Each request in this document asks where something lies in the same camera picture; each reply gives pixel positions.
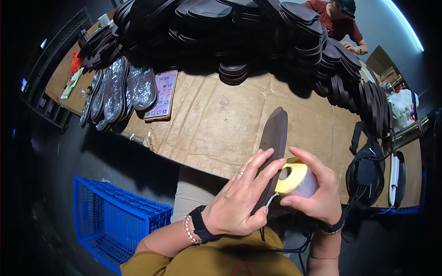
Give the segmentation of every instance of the forearm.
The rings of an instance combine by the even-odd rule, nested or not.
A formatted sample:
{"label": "forearm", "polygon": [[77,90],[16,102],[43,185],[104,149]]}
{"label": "forearm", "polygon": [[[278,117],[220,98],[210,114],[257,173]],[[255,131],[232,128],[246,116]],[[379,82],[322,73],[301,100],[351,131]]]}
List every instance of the forearm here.
{"label": "forearm", "polygon": [[307,270],[309,276],[339,275],[339,253],[341,251],[341,235],[326,235],[316,232],[310,246]]}
{"label": "forearm", "polygon": [[357,55],[365,55],[368,53],[367,44],[365,44],[365,43],[362,43],[362,44],[357,43],[357,44],[358,44],[359,48],[361,48],[361,50],[358,53],[356,53]]}
{"label": "forearm", "polygon": [[[192,218],[189,220],[188,226],[192,237],[199,240],[199,237],[193,233]],[[138,244],[135,253],[152,251],[173,258],[181,250],[186,249],[191,245],[193,245],[193,242],[187,238],[183,222],[178,221],[162,227],[152,232],[149,236],[144,237]]]}

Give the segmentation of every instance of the floor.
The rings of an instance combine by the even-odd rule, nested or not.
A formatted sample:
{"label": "floor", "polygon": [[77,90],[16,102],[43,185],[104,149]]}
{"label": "floor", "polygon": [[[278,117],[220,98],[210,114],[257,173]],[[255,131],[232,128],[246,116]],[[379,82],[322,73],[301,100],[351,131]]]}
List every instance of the floor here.
{"label": "floor", "polygon": [[[63,243],[63,255],[85,276],[114,275],[76,240],[72,209],[74,176],[106,179],[131,193],[173,206],[178,165],[117,134],[101,133],[90,125],[82,129],[77,116],[72,117],[65,134],[59,134],[39,117],[32,119],[30,127],[32,148],[38,158],[36,166],[43,183],[42,195]],[[359,230],[358,237],[354,240],[345,236],[352,243],[342,243],[340,275],[401,275],[400,270],[389,264],[394,259],[390,256],[396,252],[394,246],[403,236],[399,229],[408,224],[407,220],[388,218],[382,222],[381,218],[353,221],[353,224]],[[301,233],[286,232],[285,248],[298,248],[304,242]],[[302,254],[304,264],[308,252]],[[301,269],[297,254],[289,258]]]}

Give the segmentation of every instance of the sleeve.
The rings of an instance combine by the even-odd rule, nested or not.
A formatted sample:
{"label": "sleeve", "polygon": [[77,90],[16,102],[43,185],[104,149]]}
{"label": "sleeve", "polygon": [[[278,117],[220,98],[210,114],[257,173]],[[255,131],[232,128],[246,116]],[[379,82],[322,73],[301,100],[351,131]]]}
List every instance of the sleeve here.
{"label": "sleeve", "polygon": [[306,6],[306,7],[308,7],[308,8],[310,8],[310,9],[312,9],[312,10],[315,11],[314,6],[316,6],[316,0],[310,0],[310,1],[307,1],[307,2],[305,2],[305,3],[302,4],[302,5],[303,5],[303,6]]}
{"label": "sleeve", "polygon": [[155,252],[143,251],[120,265],[122,276],[162,276],[171,258]]}
{"label": "sleeve", "polygon": [[348,36],[350,37],[350,39],[356,43],[360,42],[363,37],[361,32],[359,31],[358,26],[356,25],[356,21],[353,20],[353,26],[351,28],[350,33],[348,34]]}

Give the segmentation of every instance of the clear plastic wrap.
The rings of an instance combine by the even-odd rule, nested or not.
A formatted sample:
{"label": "clear plastic wrap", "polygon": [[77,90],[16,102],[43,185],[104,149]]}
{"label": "clear plastic wrap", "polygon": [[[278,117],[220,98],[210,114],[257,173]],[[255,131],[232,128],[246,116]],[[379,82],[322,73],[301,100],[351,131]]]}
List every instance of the clear plastic wrap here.
{"label": "clear plastic wrap", "polygon": [[91,95],[86,97],[86,101],[84,102],[84,106],[83,106],[83,111],[81,112],[80,125],[83,124],[84,120],[86,119],[86,117],[88,115],[88,109],[89,109],[89,105],[91,104],[91,100],[92,100]]}
{"label": "clear plastic wrap", "polygon": [[94,91],[94,88],[97,85],[98,81],[100,80],[101,74],[102,74],[101,70],[98,70],[97,72],[95,72],[95,74],[94,74],[94,76],[92,78],[90,94],[86,94],[86,93],[83,94],[83,97],[85,97],[86,100],[84,101],[83,111],[81,112],[80,126],[83,125],[84,120],[88,117],[88,113],[90,111],[91,101],[92,101],[92,98],[93,98],[93,91]]}
{"label": "clear plastic wrap", "polygon": [[136,68],[129,64],[127,87],[132,95],[132,105],[136,110],[148,109],[156,103],[158,93],[154,81],[152,69]]}
{"label": "clear plastic wrap", "polygon": [[130,106],[132,105],[132,97],[130,96],[129,87],[126,85],[126,115],[130,112]]}
{"label": "clear plastic wrap", "polygon": [[97,85],[97,83],[98,83],[98,81],[100,79],[100,75],[101,75],[101,69],[96,71],[94,76],[93,76],[93,78],[92,78],[92,83],[91,83],[92,90],[91,90],[91,92],[94,90],[95,85]]}
{"label": "clear plastic wrap", "polygon": [[99,115],[100,108],[102,106],[103,102],[103,95],[104,95],[104,89],[105,84],[107,82],[107,79],[109,78],[109,75],[112,74],[111,68],[108,68],[103,73],[103,78],[101,79],[101,85],[98,88],[98,90],[95,92],[94,98],[92,100],[92,107],[91,107],[91,119],[94,120]]}
{"label": "clear plastic wrap", "polygon": [[98,124],[95,125],[95,128],[96,128],[98,131],[101,131],[101,130],[103,130],[103,128],[106,127],[106,125],[107,125],[106,120],[102,119],[100,122],[98,122]]}
{"label": "clear plastic wrap", "polygon": [[127,60],[125,56],[119,57],[108,70],[112,71],[110,80],[105,84],[104,93],[104,118],[107,122],[112,123],[118,119],[123,109],[123,92],[124,82],[127,74]]}

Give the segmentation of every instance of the fingernail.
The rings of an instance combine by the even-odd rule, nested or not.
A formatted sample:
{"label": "fingernail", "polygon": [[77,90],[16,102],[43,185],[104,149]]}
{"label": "fingernail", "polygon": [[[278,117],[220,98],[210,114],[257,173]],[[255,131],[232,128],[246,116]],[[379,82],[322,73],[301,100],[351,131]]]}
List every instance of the fingernail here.
{"label": "fingernail", "polygon": [[281,205],[282,205],[282,206],[290,206],[290,205],[292,205],[292,202],[291,202],[291,201],[288,201],[288,200],[281,201]]}

